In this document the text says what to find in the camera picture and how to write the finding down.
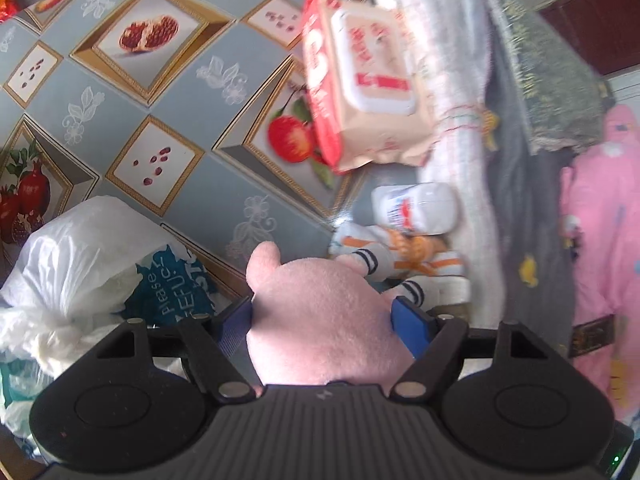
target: green leaf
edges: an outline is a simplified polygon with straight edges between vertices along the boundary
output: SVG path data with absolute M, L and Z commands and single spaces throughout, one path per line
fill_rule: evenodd
M 275 113 L 271 116 L 271 119 L 269 120 L 269 122 L 271 123 L 272 121 L 276 120 L 283 113 L 284 113 L 284 108 L 280 108 L 279 110 L 276 110 Z
M 36 139 L 33 139 L 29 145 L 29 160 L 38 154 L 38 149 L 36 147 L 37 142 L 38 141 Z
M 302 97 L 296 99 L 293 103 L 293 114 L 303 123 L 310 123 L 314 120 L 309 108 L 306 106 L 305 100 Z
M 309 162 L 311 162 L 311 168 L 314 170 L 318 180 L 322 182 L 322 185 L 329 190 L 333 190 L 335 188 L 335 175 L 329 167 L 312 157 L 309 158 Z
M 15 175 L 15 176 L 18 176 L 20 174 L 20 173 L 18 173 L 18 167 L 15 164 L 11 164 L 11 163 L 7 164 L 6 165 L 6 170 L 10 174 Z

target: brown wooden door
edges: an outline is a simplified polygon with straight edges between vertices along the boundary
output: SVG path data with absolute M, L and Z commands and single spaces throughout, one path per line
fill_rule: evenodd
M 602 75 L 640 64 L 640 0 L 558 0 L 540 14 Z

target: yellow duck print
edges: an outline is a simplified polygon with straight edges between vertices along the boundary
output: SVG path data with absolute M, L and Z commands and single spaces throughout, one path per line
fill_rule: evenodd
M 611 361 L 611 382 L 609 391 L 611 397 L 622 407 L 626 407 L 627 366 L 624 362 L 613 359 Z
M 526 254 L 524 260 L 520 264 L 520 279 L 525 285 L 530 288 L 538 286 L 538 279 L 536 273 L 538 272 L 538 265 L 531 254 Z
M 490 152 L 497 152 L 498 145 L 495 143 L 494 130 L 500 124 L 500 117 L 491 110 L 485 109 L 482 112 L 482 142 Z

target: red and white package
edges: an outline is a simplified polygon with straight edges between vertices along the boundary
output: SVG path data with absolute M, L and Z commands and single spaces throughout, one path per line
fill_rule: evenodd
M 342 172 L 368 162 L 424 163 L 431 101 L 411 69 L 392 12 L 359 2 L 306 0 L 303 45 L 322 157 Z

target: pink garment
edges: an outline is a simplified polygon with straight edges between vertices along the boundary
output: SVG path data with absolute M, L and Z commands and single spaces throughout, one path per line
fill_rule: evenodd
M 616 315 L 616 341 L 574 359 L 617 418 L 640 406 L 640 128 L 625 105 L 605 119 L 606 142 L 562 170 L 562 228 L 574 238 L 574 325 Z

